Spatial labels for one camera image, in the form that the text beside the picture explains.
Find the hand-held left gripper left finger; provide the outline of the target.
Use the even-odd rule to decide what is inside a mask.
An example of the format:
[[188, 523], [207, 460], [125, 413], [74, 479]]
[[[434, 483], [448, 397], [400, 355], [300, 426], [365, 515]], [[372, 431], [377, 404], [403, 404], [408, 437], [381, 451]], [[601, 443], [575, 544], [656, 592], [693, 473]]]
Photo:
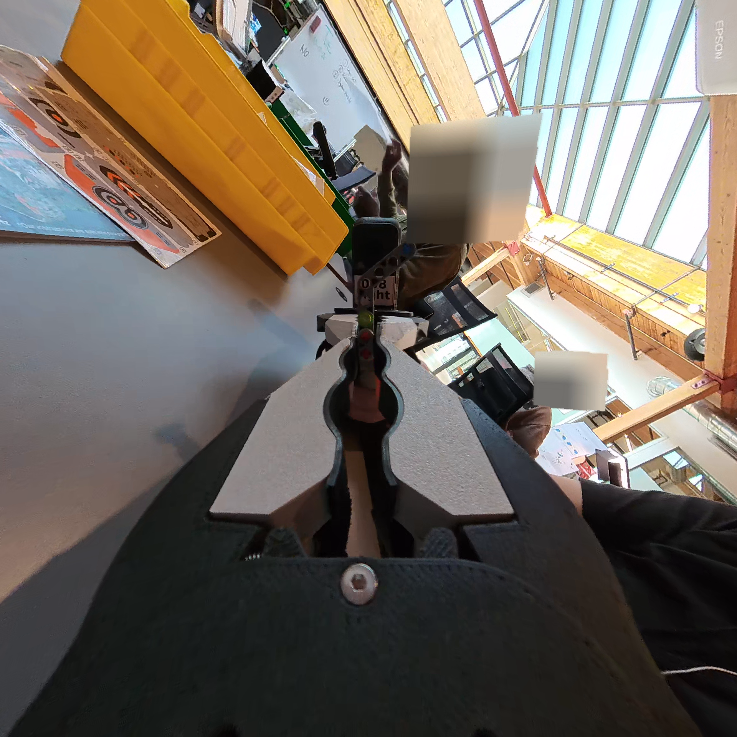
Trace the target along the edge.
[[346, 556], [352, 500], [340, 423], [352, 347], [342, 340], [269, 396], [211, 517], [290, 529], [316, 556]]

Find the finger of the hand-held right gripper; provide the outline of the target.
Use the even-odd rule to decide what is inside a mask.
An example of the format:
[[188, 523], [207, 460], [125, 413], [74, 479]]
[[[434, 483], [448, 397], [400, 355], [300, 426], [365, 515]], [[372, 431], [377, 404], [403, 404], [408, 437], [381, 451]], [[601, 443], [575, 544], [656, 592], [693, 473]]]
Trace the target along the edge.
[[325, 341], [333, 347], [355, 337], [359, 329], [358, 315], [330, 315], [325, 323]]
[[428, 337], [429, 320], [416, 317], [382, 317], [377, 334], [400, 351], [407, 351]]

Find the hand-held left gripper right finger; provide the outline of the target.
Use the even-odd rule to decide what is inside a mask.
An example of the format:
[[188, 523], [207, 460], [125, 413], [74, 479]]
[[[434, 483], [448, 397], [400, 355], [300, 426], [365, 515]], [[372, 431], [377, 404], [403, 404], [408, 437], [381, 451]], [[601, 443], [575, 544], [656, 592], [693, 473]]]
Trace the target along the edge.
[[515, 523], [515, 512], [462, 399], [385, 338], [382, 384], [396, 418], [382, 439], [390, 492], [387, 522], [377, 523], [383, 557], [399, 557], [395, 523], [414, 553], [432, 529]]

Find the dark grey angled toy beam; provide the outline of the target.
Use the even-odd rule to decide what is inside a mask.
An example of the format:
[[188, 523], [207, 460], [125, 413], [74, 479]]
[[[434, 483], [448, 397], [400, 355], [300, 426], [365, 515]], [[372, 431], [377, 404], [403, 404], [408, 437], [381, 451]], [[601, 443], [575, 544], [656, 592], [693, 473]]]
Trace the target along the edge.
[[398, 245], [363, 274], [354, 275], [354, 307], [358, 312], [375, 312], [378, 309], [392, 311], [397, 308], [398, 272], [416, 254], [410, 259], [403, 259], [402, 246], [403, 244]]

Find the person's right forearm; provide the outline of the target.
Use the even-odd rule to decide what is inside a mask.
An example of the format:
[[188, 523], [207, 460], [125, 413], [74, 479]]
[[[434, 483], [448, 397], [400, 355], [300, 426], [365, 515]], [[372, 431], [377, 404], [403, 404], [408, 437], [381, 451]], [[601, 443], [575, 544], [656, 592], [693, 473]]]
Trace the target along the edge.
[[553, 474], [550, 474], [550, 478], [557, 484], [562, 493], [574, 506], [578, 514], [583, 515], [583, 489], [581, 486], [581, 479], [578, 477], [568, 478]]

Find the black mesh office chair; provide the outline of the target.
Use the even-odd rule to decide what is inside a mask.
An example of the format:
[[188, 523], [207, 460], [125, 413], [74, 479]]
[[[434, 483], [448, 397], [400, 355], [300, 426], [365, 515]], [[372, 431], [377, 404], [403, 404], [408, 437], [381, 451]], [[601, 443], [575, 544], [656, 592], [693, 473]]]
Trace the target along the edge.
[[459, 276], [444, 290], [416, 301], [412, 312], [416, 317], [428, 320], [427, 336], [417, 340], [410, 350], [414, 353], [497, 318], [497, 314], [484, 307]]
[[449, 384], [461, 398], [471, 400], [503, 426], [522, 408], [533, 407], [533, 382], [496, 344]]

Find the white paper sheet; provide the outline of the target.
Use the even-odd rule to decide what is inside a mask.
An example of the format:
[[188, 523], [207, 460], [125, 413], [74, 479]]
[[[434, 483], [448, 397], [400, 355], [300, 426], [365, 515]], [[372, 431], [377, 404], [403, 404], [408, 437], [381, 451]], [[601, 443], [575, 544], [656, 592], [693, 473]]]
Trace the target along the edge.
[[387, 141], [370, 126], [364, 125], [355, 134], [353, 150], [359, 161], [369, 170], [380, 172]]

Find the dark office chair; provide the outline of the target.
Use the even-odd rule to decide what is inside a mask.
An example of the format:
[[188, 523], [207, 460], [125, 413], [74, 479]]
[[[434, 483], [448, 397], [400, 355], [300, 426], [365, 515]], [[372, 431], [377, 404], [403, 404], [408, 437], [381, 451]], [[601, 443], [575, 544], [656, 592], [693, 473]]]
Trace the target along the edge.
[[317, 161], [329, 180], [344, 177], [356, 169], [359, 161], [352, 149], [348, 148], [338, 155], [329, 143], [326, 127], [319, 120], [312, 126], [312, 138], [318, 147]]

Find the green plastic bin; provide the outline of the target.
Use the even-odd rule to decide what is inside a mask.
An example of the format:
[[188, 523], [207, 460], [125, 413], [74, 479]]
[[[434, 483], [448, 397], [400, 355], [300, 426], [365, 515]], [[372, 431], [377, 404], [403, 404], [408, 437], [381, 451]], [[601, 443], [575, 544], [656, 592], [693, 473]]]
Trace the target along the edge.
[[307, 134], [300, 129], [296, 120], [288, 112], [287, 108], [281, 103], [281, 101], [277, 100], [272, 102], [270, 109], [281, 122], [285, 130], [290, 134], [295, 143], [298, 144], [300, 150], [307, 155], [309, 161], [316, 165], [318, 173], [322, 179], [326, 181], [327, 187], [329, 187], [334, 194], [335, 199], [333, 200], [332, 208], [348, 228], [348, 234], [338, 247], [337, 253], [343, 257], [350, 256], [352, 252], [352, 230], [355, 223], [355, 217], [350, 214], [349, 203], [346, 201], [343, 193], [339, 192], [335, 187], [337, 175], [333, 175], [330, 169], [325, 170], [324, 168], [323, 147], [309, 143]]

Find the small black device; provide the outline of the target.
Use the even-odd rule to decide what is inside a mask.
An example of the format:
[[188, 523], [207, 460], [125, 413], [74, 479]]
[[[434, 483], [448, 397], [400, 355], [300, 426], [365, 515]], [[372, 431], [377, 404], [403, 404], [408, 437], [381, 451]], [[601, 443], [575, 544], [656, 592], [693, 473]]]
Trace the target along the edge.
[[623, 489], [630, 488], [630, 469], [627, 459], [613, 449], [598, 449], [595, 452], [598, 480]]

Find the whiteboard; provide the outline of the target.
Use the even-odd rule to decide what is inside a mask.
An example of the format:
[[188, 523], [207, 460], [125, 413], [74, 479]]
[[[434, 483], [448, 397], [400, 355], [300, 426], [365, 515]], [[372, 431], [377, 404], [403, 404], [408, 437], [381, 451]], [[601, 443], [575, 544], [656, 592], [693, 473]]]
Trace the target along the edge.
[[364, 125], [391, 142], [393, 128], [322, 4], [277, 55], [276, 66], [316, 112], [336, 153], [353, 149]]

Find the red ceiling pipe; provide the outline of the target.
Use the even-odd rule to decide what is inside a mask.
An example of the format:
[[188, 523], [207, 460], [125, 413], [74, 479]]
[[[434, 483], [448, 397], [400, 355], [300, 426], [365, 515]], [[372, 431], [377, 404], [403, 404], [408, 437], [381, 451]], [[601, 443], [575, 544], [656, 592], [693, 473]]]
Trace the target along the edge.
[[[511, 89], [509, 76], [507, 75], [507, 72], [505, 70], [505, 65], [502, 59], [502, 55], [499, 51], [496, 38], [494, 37], [494, 32], [492, 30], [492, 24], [487, 15], [484, 2], [474, 1], [474, 6], [476, 8], [476, 11], [478, 13], [478, 16], [481, 22], [481, 28], [483, 30], [484, 37], [486, 39], [486, 42], [489, 45], [492, 59], [494, 61], [494, 67], [496, 69], [497, 75], [502, 85], [502, 90], [504, 93], [504, 97], [506, 99], [507, 107], [510, 110], [512, 116], [514, 117], [520, 116], [521, 112], [517, 104], [516, 98], [514, 96], [514, 93]], [[539, 170], [536, 165], [534, 165], [533, 167], [533, 181], [537, 189], [537, 194], [540, 199], [542, 209], [545, 212], [545, 216], [551, 216], [552, 211], [551, 211], [550, 204], [548, 201], [548, 196], [546, 194], [544, 184], [542, 183], [542, 179], [541, 179]]]

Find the yellow plastic bin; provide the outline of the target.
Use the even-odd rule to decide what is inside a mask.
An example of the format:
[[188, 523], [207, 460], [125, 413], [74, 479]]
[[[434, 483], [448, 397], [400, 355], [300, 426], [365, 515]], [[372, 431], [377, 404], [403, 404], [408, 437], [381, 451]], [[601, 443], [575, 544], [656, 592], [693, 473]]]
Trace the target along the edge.
[[82, 1], [63, 62], [281, 270], [348, 234], [316, 166], [183, 1]]

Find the person's black shirt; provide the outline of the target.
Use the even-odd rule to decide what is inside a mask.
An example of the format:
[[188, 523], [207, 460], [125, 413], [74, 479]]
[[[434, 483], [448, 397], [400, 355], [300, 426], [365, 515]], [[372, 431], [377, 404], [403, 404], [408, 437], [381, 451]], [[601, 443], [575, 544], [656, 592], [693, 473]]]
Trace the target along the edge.
[[583, 517], [702, 735], [736, 735], [736, 507], [581, 481]]

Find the printed sticker sheet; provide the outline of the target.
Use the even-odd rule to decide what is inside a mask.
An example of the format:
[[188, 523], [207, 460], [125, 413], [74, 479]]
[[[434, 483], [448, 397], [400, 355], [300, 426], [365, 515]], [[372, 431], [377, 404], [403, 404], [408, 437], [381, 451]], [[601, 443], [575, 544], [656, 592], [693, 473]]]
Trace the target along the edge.
[[2, 125], [162, 268], [221, 231], [58, 69], [2, 46]]

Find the blue cover instruction booklet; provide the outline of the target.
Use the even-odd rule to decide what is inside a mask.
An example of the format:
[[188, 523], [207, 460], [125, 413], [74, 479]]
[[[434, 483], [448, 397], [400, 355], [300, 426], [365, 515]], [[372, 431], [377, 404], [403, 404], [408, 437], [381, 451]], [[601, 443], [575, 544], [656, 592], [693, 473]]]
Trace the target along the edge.
[[76, 192], [1, 126], [1, 232], [132, 243], [128, 233]]

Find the white projector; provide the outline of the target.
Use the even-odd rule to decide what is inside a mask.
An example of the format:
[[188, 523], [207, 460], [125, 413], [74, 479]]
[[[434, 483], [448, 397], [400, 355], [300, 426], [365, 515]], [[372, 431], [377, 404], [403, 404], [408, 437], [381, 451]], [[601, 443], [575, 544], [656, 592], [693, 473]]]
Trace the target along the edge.
[[696, 89], [736, 94], [736, 1], [695, 1]]

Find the shiny metal duct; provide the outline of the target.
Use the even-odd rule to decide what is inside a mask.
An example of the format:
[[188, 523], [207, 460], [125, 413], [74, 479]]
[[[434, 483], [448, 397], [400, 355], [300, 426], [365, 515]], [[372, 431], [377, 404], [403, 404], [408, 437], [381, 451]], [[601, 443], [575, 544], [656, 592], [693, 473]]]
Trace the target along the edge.
[[[680, 384], [668, 377], [655, 377], [647, 384], [651, 397], [658, 397], [678, 388]], [[683, 408], [711, 433], [714, 445], [736, 458], [736, 420], [707, 400], [700, 400]]]

